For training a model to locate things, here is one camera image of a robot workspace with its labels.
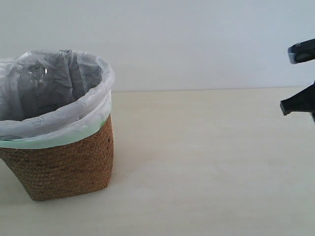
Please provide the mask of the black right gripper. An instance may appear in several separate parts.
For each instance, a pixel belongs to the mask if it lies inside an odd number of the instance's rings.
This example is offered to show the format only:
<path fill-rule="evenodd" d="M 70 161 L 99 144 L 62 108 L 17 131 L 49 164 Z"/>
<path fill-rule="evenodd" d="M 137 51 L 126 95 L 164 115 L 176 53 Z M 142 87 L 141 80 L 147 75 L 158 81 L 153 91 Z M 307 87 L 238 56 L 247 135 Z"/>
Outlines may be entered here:
<path fill-rule="evenodd" d="M 282 100 L 280 108 L 284 116 L 292 112 L 309 113 L 315 121 L 315 84 L 313 83 L 292 97 Z"/>

